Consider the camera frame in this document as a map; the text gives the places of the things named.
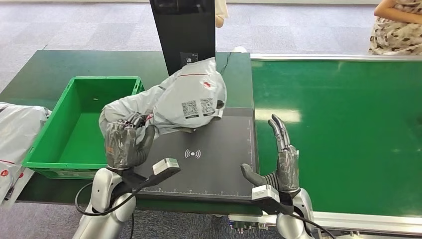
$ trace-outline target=green table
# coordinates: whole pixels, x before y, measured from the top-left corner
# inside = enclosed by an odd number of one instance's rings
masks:
[[[216,56],[217,69],[226,64],[227,53]],[[145,89],[168,77],[161,52],[49,51],[39,50],[25,64],[6,89],[0,102],[39,105],[53,109],[69,80],[74,76],[139,76]],[[253,107],[250,56],[235,53],[223,73],[227,86],[227,106]],[[89,181],[51,180],[35,174],[18,200],[45,203],[73,203],[77,191]],[[81,195],[87,203],[89,192]],[[237,204],[137,200],[143,209],[198,213],[259,213],[256,207]]]
[[[315,211],[422,217],[422,58],[253,56],[252,76],[261,174],[274,112]]]
[[[217,65],[226,54],[217,54]],[[253,76],[253,99],[251,87]],[[422,61],[420,58],[232,54],[224,73],[228,104],[255,106],[260,173],[275,167],[266,120],[278,114],[301,151],[300,183],[315,211],[421,217]],[[135,75],[146,88],[166,78],[158,52],[38,51],[0,101],[52,109],[75,75]],[[23,201],[72,203],[86,184],[35,175]],[[139,200],[145,209],[257,213],[251,206]]]

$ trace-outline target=person's arm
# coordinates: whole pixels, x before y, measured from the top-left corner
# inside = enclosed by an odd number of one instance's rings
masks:
[[[215,27],[221,28],[224,25],[224,18],[215,15]]]
[[[396,0],[382,0],[375,9],[374,15],[393,21],[422,24],[422,15],[407,13],[395,9],[394,6],[396,4]]]
[[[215,0],[215,27],[221,28],[224,25],[224,19],[228,18],[227,4],[225,0]]]

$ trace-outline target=floor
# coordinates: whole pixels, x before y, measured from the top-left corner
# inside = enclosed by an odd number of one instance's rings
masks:
[[[366,54],[373,5],[229,4],[217,50],[251,53]],[[0,3],[0,92],[39,49],[159,51],[145,3]],[[237,235],[227,217],[135,213],[140,238],[280,238],[274,229]],[[78,226],[73,206],[15,204],[0,210],[3,238],[66,239]],[[125,228],[122,238],[128,238]]]
[[[373,5],[229,4],[217,50],[366,54]],[[161,50],[146,3],[0,3],[0,92],[32,54],[50,50]]]

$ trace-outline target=black panel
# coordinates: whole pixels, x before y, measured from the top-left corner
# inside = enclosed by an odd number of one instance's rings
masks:
[[[150,3],[169,75],[187,63],[215,56],[214,0]]]
[[[252,184],[240,170],[242,163],[257,169],[253,109],[226,108],[223,118],[194,133],[175,132],[154,141],[148,160],[135,169],[152,174],[152,165],[175,158],[181,172],[141,197],[249,203]]]

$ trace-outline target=black mat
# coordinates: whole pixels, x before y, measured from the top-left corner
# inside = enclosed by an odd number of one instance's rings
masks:
[[[160,136],[135,172],[151,175],[152,165],[166,157],[177,159],[181,172],[143,189],[140,197],[249,203],[252,184],[242,176],[240,165],[257,168],[253,109],[226,108],[222,119],[194,133]]]

